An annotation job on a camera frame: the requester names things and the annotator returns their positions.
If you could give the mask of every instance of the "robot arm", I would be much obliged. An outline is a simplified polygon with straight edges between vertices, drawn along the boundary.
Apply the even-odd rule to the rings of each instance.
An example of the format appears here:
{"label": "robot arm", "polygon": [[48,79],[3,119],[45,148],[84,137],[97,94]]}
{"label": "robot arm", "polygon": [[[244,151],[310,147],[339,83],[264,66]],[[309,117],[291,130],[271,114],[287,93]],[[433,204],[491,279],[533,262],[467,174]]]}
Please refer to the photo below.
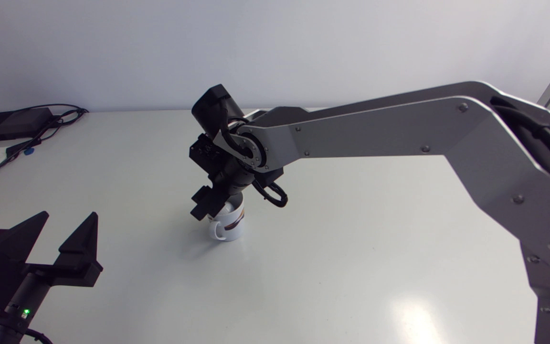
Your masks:
{"label": "robot arm", "polygon": [[[285,205],[286,194],[273,182],[298,159],[444,155],[476,205],[520,240],[539,297],[535,342],[550,343],[550,111],[468,82],[314,112],[276,107],[246,117],[218,85],[192,113],[207,135],[190,157],[213,182],[193,197],[199,219],[250,184]],[[266,187],[281,200],[263,193]]]}

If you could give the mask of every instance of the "white table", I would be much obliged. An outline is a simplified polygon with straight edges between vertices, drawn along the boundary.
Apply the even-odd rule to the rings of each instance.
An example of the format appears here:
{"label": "white table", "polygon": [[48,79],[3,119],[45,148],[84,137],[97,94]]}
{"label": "white table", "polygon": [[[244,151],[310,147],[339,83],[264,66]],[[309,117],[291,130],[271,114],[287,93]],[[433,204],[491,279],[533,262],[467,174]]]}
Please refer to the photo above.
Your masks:
{"label": "white table", "polygon": [[190,216],[210,185],[188,158],[199,133],[190,111],[90,113],[0,170],[0,228],[50,213],[30,263],[99,214],[105,270],[52,288],[33,329],[55,344],[533,342],[518,242],[444,158],[297,161],[277,181],[288,206],[248,188],[249,230],[219,243]]}

